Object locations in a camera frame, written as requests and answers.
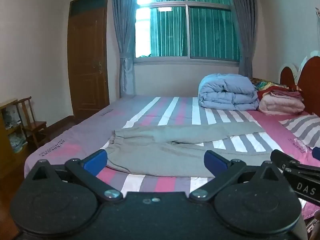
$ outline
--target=window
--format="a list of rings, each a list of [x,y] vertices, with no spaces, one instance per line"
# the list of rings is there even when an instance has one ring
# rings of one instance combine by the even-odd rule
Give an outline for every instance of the window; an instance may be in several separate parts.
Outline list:
[[[137,0],[136,58],[239,61],[229,0]]]

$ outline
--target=green curtain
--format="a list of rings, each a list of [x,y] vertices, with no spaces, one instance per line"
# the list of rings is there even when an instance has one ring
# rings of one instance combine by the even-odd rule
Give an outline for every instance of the green curtain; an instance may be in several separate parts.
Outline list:
[[[229,0],[190,1],[229,4]],[[240,50],[230,11],[191,7],[189,20],[191,57],[239,61]],[[185,8],[172,7],[168,12],[151,9],[150,35],[152,57],[187,56]]]
[[[157,8],[151,9],[151,57],[188,55],[186,8],[172,7],[171,10],[172,11],[160,12]]]
[[[229,0],[191,0],[229,5]],[[190,8],[191,57],[240,60],[236,30],[230,11]]]

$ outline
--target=white wall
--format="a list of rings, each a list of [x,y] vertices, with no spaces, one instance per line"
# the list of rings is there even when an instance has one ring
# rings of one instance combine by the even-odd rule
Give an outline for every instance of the white wall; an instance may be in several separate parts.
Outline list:
[[[315,7],[320,0],[261,0],[267,37],[268,78],[277,81],[285,63],[299,66],[319,50]]]
[[[62,75],[65,0],[0,0],[0,102],[32,96],[37,120],[69,115]]]
[[[138,95],[196,97],[203,77],[212,73],[238,73],[238,67],[223,65],[136,65]]]
[[[267,48],[261,2],[258,0],[257,44],[252,61],[253,76],[267,78]],[[212,73],[238,73],[238,67],[228,64],[166,64],[135,65],[136,92],[150,96],[195,97],[199,83]]]
[[[70,2],[73,0],[67,0],[64,8],[64,20],[63,20],[63,76],[64,76],[64,90],[68,94],[66,96],[67,111],[70,115],[73,114],[69,79],[68,79],[68,54],[67,54],[67,36],[68,36],[68,17]],[[111,0],[108,0],[107,9],[107,65],[108,65],[108,87],[109,87],[109,99],[110,103],[119,98],[119,49],[116,40],[116,32],[113,22],[113,12]]]

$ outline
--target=screw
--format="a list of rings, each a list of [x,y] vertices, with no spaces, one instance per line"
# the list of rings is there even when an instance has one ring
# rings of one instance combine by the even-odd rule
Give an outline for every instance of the screw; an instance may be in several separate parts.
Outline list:
[[[116,189],[109,189],[104,192],[104,195],[107,198],[117,198],[120,196],[120,192],[117,191]]]
[[[145,199],[143,199],[142,200],[142,202],[144,203],[144,204],[150,204],[151,203],[151,199],[149,199],[149,198],[145,198]]]
[[[197,198],[205,198],[208,195],[208,192],[204,189],[199,188],[191,192],[191,194]]]
[[[161,199],[158,198],[158,197],[154,197],[154,198],[151,199],[151,201],[152,201],[152,202],[160,202]]]

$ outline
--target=striped pillowcase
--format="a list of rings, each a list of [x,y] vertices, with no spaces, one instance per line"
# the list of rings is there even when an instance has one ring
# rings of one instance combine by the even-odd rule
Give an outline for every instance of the striped pillowcase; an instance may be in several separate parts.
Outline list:
[[[279,122],[311,149],[320,147],[320,118],[317,115],[303,115]]]

